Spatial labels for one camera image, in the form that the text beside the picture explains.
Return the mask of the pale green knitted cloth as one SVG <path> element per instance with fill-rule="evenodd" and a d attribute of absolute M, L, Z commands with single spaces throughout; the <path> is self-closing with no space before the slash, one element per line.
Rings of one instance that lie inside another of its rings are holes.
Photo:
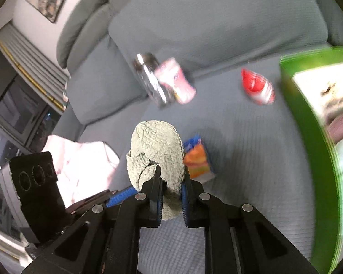
<path fill-rule="evenodd" d="M 165 121 L 143 121 L 136 125 L 126 155 L 127 173 L 133 187 L 140 191 L 152 179 L 156 166 L 166 182 L 162 220 L 177 218 L 182 212 L 181 186 L 185 178 L 184 147 L 177 130 Z"/>

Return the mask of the tissue pack with burger print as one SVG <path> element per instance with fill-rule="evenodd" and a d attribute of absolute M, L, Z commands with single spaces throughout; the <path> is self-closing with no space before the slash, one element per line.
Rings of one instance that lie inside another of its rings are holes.
<path fill-rule="evenodd" d="M 201 184 L 213 180 L 216 175 L 212 170 L 212 165 L 206 147 L 200 135 L 195 135 L 183 143 L 185 156 L 184 165 L 192 180 Z"/>

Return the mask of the red and white sock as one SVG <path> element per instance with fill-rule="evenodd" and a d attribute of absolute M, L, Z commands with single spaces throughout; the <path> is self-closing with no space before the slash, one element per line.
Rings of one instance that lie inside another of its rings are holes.
<path fill-rule="evenodd" d="M 241 84 L 247 96 L 258 105 L 270 105 L 275 100 L 272 83 L 261 74 L 243 68 Z"/>

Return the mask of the pink plastic bag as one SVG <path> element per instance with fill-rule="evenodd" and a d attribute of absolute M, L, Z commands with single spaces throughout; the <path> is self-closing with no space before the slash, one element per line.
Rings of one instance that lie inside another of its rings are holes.
<path fill-rule="evenodd" d="M 65 207 L 106 190 L 119 165 L 119 157 L 101 141 L 78 143 L 50 135 L 43 148 L 50 152 L 57 186 Z"/>

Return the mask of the dark tv cabinet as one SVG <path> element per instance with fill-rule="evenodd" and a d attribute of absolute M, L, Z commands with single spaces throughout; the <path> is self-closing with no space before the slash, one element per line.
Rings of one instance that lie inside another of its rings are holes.
<path fill-rule="evenodd" d="M 0 51 L 0 170 L 13 157 L 41 152 L 59 118 Z"/>

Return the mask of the green storage box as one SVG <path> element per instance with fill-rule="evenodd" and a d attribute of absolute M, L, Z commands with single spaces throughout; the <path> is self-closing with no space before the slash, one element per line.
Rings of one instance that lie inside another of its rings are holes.
<path fill-rule="evenodd" d="M 311 263 L 319 273 L 332 273 L 343 246 L 343 184 L 334 143 L 320 125 L 313 107 L 294 83 L 294 74 L 343 63 L 343 46 L 283 56 L 281 90 L 299 127 L 312 172 L 315 235 Z"/>

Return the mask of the pink plastic cup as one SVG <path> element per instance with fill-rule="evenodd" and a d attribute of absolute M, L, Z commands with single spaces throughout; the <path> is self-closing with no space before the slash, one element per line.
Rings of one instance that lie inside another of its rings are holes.
<path fill-rule="evenodd" d="M 194 99 L 196 89 L 188 82 L 175 58 L 167 59 L 161 63 L 154 74 L 162 85 L 171 88 L 179 104 L 184 105 Z"/>

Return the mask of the clear glass jar metal lid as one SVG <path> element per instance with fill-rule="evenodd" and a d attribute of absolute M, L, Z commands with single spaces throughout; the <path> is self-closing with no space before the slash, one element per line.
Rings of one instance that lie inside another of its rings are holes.
<path fill-rule="evenodd" d="M 147 95 L 159 108 L 166 107 L 175 101 L 173 92 L 162 85 L 155 75 L 159 63 L 153 54 L 137 54 L 133 66 Z"/>

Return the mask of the grey sofa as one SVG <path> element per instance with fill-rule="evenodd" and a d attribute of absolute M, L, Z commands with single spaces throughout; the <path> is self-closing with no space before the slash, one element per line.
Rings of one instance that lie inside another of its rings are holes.
<path fill-rule="evenodd" d="M 71 78 L 69 107 L 54 134 L 106 142 L 120 157 L 112 189 L 129 185 L 126 154 L 139 122 L 169 122 L 182 139 L 200 134 L 216 172 L 205 190 L 257 207 L 311 259 L 314 183 L 279 62 L 330 45 L 343 45 L 335 0 L 82 0 L 57 46 Z M 196 86 L 195 98 L 159 109 L 136 79 L 139 53 L 175 58 Z M 272 104 L 247 96 L 243 68 L 272 83 Z"/>

